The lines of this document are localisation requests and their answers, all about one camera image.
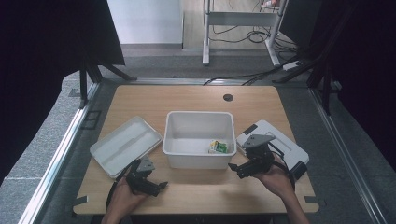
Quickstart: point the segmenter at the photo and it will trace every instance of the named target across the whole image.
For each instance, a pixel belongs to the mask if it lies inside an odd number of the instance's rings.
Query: circular hole
[[[225,94],[223,99],[227,102],[231,102],[233,100],[233,96],[231,94]]]

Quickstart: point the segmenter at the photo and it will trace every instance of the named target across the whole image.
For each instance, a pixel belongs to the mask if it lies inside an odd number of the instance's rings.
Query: metal stand
[[[114,74],[116,74],[119,77],[122,77],[125,80],[128,81],[136,81],[137,77],[131,77],[124,72],[122,72],[120,69],[116,68],[112,64],[105,63],[104,61],[97,60],[99,64],[101,64],[103,67],[107,68]],[[88,75],[90,76],[90,79],[93,83],[99,83],[102,81],[102,73],[99,70],[98,65],[96,63],[92,62],[87,55],[85,55],[83,62],[81,62],[81,67],[79,69],[79,83],[80,83],[80,94],[81,94],[81,102],[79,104],[79,108],[82,109],[84,106],[88,103],[88,93],[87,93],[87,72]]]
[[[262,12],[211,12],[210,0],[205,3],[205,38],[203,47],[203,65],[209,65],[209,26],[210,25],[231,25],[231,26],[266,26],[273,27],[274,31],[268,40],[265,40],[265,46],[268,49],[274,66],[280,66],[279,59],[276,56],[273,45],[276,34],[279,30],[280,22],[283,17],[287,0],[281,1],[277,13]]]

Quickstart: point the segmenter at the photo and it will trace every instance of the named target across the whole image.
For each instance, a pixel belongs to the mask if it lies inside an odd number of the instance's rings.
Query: gray carpet
[[[212,78],[242,76],[272,69],[269,57],[263,55],[216,55],[208,67],[202,57],[190,52],[175,55],[126,57],[118,68],[134,77]],[[36,223],[91,223],[92,217],[73,216],[72,206],[91,157],[89,147],[97,141],[115,89],[124,82],[104,67],[105,79],[93,101],[91,112],[99,115],[97,123],[87,121],[78,133],[64,166],[39,213]],[[258,85],[285,76],[279,72],[267,76]],[[54,150],[77,111],[79,100],[70,95],[78,89],[77,74],[64,80],[63,91],[35,140],[26,149],[10,176],[0,188],[0,217],[6,223],[17,223],[44,174]],[[308,89],[307,74],[295,78],[296,85],[276,85],[290,121],[297,144],[310,155],[308,172],[318,197],[319,211],[309,214],[312,223],[372,223],[334,142],[318,114]],[[389,223],[396,223],[396,176],[367,134],[338,102],[331,98],[332,118],[350,147],[351,154],[367,178]]]

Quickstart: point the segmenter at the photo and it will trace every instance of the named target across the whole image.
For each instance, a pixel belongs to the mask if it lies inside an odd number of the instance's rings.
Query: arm
[[[276,161],[281,162],[277,155],[275,157]],[[267,173],[256,174],[254,177],[258,178],[268,190],[279,196],[283,204],[285,204],[290,223],[309,223],[283,170],[272,166]]]
[[[143,193],[132,193],[125,177],[116,186],[102,224],[118,224],[123,217],[131,214],[148,197]]]

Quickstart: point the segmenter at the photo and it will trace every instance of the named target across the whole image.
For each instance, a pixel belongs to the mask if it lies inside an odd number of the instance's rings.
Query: black curtain
[[[1,171],[8,174],[83,60],[124,64],[106,0],[0,3]]]
[[[396,169],[396,4],[360,1],[331,57],[339,99]]]

